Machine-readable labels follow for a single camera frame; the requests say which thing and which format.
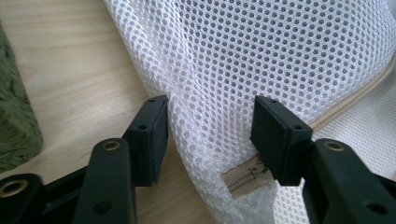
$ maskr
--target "zipper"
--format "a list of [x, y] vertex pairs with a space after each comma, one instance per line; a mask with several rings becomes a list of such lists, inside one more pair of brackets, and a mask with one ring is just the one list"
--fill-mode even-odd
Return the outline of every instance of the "zipper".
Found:
[[[343, 100], [343, 102], [324, 113], [320, 118], [310, 122], [309, 126], [314, 130], [314, 133], [340, 117], [353, 105], [359, 102], [368, 92], [375, 89], [389, 76], [395, 66], [396, 54], [393, 56], [389, 65], [367, 85], [361, 88], [358, 92], [348, 96]], [[245, 163], [234, 167], [221, 176], [234, 198], [249, 193], [266, 183], [274, 181], [271, 172], [265, 166], [259, 154], [255, 155]]]

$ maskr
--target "white mesh bag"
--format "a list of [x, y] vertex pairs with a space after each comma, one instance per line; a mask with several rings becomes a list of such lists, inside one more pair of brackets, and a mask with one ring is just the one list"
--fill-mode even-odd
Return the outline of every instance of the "white mesh bag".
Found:
[[[352, 124], [375, 112], [380, 106], [371, 104], [375, 97], [389, 95], [388, 112], [380, 117], [396, 124], [396, 92], [386, 91], [394, 89], [390, 81], [382, 91], [361, 94], [386, 78], [382, 74], [396, 50], [396, 20], [386, 1], [106, 3], [148, 93], [168, 96], [177, 149], [218, 222], [308, 222], [298, 188], [272, 181], [235, 198], [222, 179], [257, 154], [249, 140], [255, 95], [277, 99], [311, 124], [339, 105], [357, 102], [317, 131], [317, 137], [338, 138], [353, 147], [360, 146], [362, 135], [355, 132], [361, 126]], [[336, 122], [350, 125], [340, 128]], [[396, 134], [395, 126], [387, 126], [387, 132]], [[368, 153], [381, 144], [376, 141], [360, 156], [373, 171], [391, 177], [395, 140], [387, 136], [383, 151], [373, 158]]]

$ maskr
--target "tabletop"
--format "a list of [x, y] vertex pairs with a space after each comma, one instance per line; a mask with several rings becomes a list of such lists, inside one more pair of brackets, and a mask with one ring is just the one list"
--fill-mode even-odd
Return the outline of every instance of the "tabletop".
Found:
[[[41, 152], [0, 174], [45, 184], [87, 165], [93, 146], [121, 137], [149, 98], [105, 3], [0, 0], [0, 21], [44, 139]], [[159, 183], [136, 188], [139, 223], [214, 223], [169, 141]]]

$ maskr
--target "green cloth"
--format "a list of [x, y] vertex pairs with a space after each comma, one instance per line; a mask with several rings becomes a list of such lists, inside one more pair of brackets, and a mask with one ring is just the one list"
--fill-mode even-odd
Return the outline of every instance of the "green cloth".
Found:
[[0, 25], [0, 173], [28, 161], [41, 146], [37, 121]]

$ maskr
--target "dark green fabric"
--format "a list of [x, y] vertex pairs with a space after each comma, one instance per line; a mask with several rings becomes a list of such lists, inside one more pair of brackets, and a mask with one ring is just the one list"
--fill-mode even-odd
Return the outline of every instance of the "dark green fabric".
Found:
[[0, 25], [0, 173], [38, 153], [41, 133]]

